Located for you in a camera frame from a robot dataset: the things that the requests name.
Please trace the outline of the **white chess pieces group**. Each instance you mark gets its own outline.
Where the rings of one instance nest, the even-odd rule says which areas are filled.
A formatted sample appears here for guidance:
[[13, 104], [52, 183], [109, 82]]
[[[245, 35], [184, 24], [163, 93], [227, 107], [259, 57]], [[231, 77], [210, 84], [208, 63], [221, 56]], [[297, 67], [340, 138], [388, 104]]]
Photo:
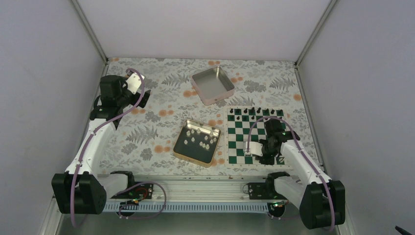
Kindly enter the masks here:
[[217, 142], [218, 137], [215, 132], [208, 131], [205, 133], [200, 128], [187, 130], [182, 141], [185, 145], [196, 144], [205, 150], [213, 149]]

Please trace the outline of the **gold square tin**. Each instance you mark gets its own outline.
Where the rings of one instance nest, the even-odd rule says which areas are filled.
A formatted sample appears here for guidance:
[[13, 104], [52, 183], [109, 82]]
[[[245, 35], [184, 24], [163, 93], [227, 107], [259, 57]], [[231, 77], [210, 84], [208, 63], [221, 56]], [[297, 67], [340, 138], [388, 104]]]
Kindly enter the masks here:
[[191, 119], [184, 121], [173, 147], [181, 160], [209, 168], [212, 165], [222, 131]]

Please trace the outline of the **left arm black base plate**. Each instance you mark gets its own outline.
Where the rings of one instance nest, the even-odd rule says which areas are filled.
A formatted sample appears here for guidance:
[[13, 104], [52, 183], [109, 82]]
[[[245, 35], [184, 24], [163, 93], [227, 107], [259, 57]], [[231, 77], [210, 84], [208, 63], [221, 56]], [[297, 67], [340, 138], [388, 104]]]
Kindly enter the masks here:
[[115, 195], [112, 199], [127, 199], [127, 200], [143, 200], [151, 199], [153, 192], [154, 184], [143, 184], [133, 189], [123, 192], [121, 194]]

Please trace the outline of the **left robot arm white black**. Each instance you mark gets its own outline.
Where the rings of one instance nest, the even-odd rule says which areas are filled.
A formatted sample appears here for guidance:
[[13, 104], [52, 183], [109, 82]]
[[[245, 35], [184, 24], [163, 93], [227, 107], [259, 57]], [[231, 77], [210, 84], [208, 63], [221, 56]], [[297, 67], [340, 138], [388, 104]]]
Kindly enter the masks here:
[[63, 173], [56, 173], [51, 185], [63, 214], [100, 214], [106, 201], [118, 193], [130, 198], [136, 193], [131, 172], [115, 171], [98, 179], [104, 147], [118, 129], [126, 107], [145, 107], [150, 91], [143, 84], [145, 76], [132, 72], [128, 77], [106, 75], [100, 79], [101, 94], [90, 113], [87, 134], [74, 160]]

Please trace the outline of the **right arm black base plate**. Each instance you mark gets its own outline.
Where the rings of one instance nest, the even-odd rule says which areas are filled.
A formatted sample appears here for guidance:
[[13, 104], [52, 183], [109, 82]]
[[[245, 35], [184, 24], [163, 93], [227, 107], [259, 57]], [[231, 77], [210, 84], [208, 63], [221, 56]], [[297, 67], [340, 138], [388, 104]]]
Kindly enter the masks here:
[[266, 183], [247, 183], [243, 186], [243, 191], [249, 195], [250, 200], [287, 200]]

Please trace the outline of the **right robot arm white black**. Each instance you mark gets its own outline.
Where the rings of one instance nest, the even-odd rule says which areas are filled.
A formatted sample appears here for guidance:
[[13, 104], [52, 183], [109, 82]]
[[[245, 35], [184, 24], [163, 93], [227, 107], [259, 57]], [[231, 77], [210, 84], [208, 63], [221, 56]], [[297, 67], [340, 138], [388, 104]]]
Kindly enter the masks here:
[[244, 152], [254, 155], [263, 165], [270, 165], [276, 157], [287, 159], [300, 181], [287, 172], [271, 173], [266, 178], [265, 193], [270, 199], [281, 195], [300, 213], [308, 229], [323, 228], [333, 231], [346, 220], [346, 189], [339, 180], [332, 180], [304, 150], [300, 137], [293, 128], [278, 117], [264, 116], [250, 127], [252, 131], [264, 121], [267, 138], [253, 141], [251, 134]]

